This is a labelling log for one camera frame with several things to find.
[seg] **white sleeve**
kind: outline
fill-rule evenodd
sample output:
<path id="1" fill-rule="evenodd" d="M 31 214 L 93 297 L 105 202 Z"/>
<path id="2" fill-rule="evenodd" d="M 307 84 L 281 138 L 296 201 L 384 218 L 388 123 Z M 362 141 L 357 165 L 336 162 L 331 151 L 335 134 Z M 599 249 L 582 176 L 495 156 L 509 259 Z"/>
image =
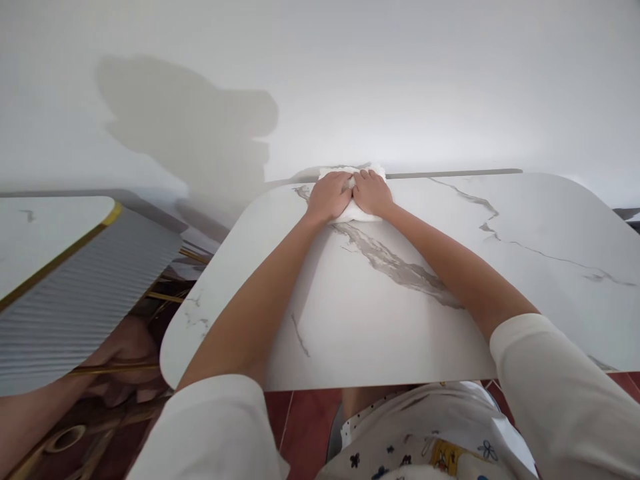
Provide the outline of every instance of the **white sleeve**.
<path id="1" fill-rule="evenodd" d="M 260 386 L 243 375 L 194 383 L 171 398 L 129 480 L 284 480 Z"/>
<path id="2" fill-rule="evenodd" d="M 514 317 L 489 346 L 542 478 L 640 477 L 640 405 L 548 319 Z"/>

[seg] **hand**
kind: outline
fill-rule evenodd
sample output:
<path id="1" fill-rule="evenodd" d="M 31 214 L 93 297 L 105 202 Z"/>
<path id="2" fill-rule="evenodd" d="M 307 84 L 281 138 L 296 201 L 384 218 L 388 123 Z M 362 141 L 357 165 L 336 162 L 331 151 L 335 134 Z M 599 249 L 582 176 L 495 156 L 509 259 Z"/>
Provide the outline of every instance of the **hand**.
<path id="1" fill-rule="evenodd" d="M 314 185 L 305 216 L 322 223 L 338 218 L 351 200 L 351 189 L 345 188 L 349 172 L 330 172 Z"/>
<path id="2" fill-rule="evenodd" d="M 382 217 L 384 211 L 393 205 L 391 190 L 384 179 L 373 170 L 354 173 L 353 198 L 365 213 Z"/>

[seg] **white wall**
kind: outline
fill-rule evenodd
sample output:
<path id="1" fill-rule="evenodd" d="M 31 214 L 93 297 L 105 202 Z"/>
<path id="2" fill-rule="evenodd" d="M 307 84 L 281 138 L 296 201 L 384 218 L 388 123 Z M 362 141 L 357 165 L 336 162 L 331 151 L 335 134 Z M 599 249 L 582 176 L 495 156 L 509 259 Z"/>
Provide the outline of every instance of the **white wall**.
<path id="1" fill-rule="evenodd" d="M 2 192 L 112 192 L 214 239 L 338 163 L 640 206 L 637 1 L 0 1 Z"/>

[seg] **white marble table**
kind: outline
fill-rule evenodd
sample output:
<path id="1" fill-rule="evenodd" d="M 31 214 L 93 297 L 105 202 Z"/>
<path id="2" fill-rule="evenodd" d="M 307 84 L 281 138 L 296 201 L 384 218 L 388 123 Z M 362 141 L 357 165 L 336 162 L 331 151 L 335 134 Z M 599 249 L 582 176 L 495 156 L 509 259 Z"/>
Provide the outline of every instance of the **white marble table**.
<path id="1" fill-rule="evenodd" d="M 178 255 L 109 197 L 0 198 L 0 396 L 82 363 Z"/>
<path id="2" fill-rule="evenodd" d="M 395 201 L 489 262 L 602 368 L 639 370 L 640 237 L 591 192 L 545 174 L 390 180 Z M 312 184 L 254 201 L 174 316 L 178 384 L 212 322 L 305 212 Z M 327 226 L 306 258 L 268 390 L 493 378 L 466 310 L 388 223 Z"/>

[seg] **forearm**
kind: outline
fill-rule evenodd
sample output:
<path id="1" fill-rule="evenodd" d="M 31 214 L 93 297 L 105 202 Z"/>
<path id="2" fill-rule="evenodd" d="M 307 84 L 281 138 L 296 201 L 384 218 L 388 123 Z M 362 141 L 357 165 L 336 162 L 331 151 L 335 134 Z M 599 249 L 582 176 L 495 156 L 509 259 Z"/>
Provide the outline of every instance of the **forearm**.
<path id="1" fill-rule="evenodd" d="M 381 213 L 469 311 L 487 341 L 502 322 L 538 310 L 487 262 L 396 204 Z"/>
<path id="2" fill-rule="evenodd" d="M 204 378 L 239 373 L 264 386 L 273 339 L 305 256 L 324 223 L 304 216 L 218 316 L 178 390 Z"/>

